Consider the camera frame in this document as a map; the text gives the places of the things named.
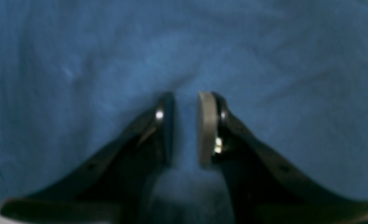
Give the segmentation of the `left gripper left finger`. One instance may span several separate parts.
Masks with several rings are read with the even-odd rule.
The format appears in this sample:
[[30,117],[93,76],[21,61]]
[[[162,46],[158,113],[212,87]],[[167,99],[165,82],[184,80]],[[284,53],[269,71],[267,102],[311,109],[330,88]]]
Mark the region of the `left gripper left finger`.
[[171,164],[175,100],[167,92],[63,179],[6,200],[1,224],[137,224],[154,182]]

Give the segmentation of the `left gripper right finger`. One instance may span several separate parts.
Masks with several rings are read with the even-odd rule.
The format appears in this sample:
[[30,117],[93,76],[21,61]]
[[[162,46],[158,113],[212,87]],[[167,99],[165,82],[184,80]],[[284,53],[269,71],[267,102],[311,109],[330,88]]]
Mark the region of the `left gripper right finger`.
[[215,92],[198,94],[198,162],[228,187],[237,224],[368,224],[368,201],[311,180],[260,141]]

